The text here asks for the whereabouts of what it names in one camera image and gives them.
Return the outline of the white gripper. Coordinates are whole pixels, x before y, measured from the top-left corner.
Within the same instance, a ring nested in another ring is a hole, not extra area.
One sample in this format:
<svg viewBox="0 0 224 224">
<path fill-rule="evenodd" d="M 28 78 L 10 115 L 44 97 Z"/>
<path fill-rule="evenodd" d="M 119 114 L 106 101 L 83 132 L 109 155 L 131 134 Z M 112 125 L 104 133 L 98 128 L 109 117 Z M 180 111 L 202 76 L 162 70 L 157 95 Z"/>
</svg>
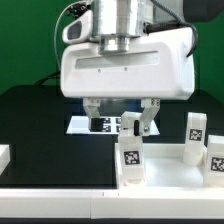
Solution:
<svg viewBox="0 0 224 224">
<path fill-rule="evenodd" d="M 127 52 L 105 55 L 96 43 L 71 45 L 62 57 L 61 90 L 66 97 L 84 98 L 91 132 L 103 128 L 97 98 L 130 98 L 142 99 L 143 108 L 134 135 L 159 135 L 154 121 L 159 99 L 186 100 L 194 91 L 192 39 L 189 28 L 156 32 L 133 39 Z"/>
</svg>

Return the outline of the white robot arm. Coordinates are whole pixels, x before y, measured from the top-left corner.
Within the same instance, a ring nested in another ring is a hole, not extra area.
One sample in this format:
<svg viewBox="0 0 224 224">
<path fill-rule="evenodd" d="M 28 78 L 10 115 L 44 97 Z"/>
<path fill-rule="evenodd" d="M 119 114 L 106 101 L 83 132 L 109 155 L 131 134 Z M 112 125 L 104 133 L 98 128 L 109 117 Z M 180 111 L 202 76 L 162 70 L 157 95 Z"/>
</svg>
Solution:
<svg viewBox="0 0 224 224">
<path fill-rule="evenodd" d="M 89 130 L 100 132 L 103 99 L 139 99 L 143 112 L 127 126 L 150 133 L 160 101 L 186 100 L 195 88 L 195 22 L 224 11 L 224 0 L 86 0 L 63 30 L 64 96 L 81 98 Z"/>
</svg>

